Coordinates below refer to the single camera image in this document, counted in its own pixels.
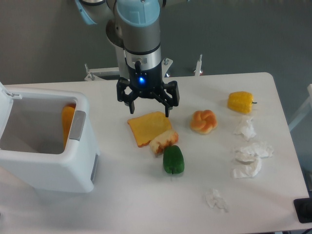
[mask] white paper tissue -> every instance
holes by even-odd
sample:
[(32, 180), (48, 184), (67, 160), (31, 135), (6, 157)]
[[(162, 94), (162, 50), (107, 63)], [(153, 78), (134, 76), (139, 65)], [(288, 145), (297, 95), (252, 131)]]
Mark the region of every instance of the white paper tissue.
[(244, 155), (259, 156), (261, 158), (265, 158), (272, 157), (274, 149), (268, 143), (260, 141), (254, 142), (244, 147), (234, 148), (234, 151), (242, 153)]
[(221, 197), (217, 189), (210, 189), (206, 194), (206, 201), (211, 208), (217, 206), (219, 209), (224, 209), (225, 212), (229, 211), (228, 204)]
[(254, 177), (260, 171), (262, 166), (261, 158), (255, 157), (255, 161), (251, 164), (239, 165), (232, 170), (232, 177), (235, 179)]
[(235, 159), (240, 162), (254, 162), (256, 157), (242, 152), (236, 152)]
[(255, 137), (256, 133), (252, 124), (252, 119), (253, 117), (251, 116), (242, 116), (242, 120), (233, 133), (235, 135), (242, 134), (246, 140), (250, 140), (251, 138)]

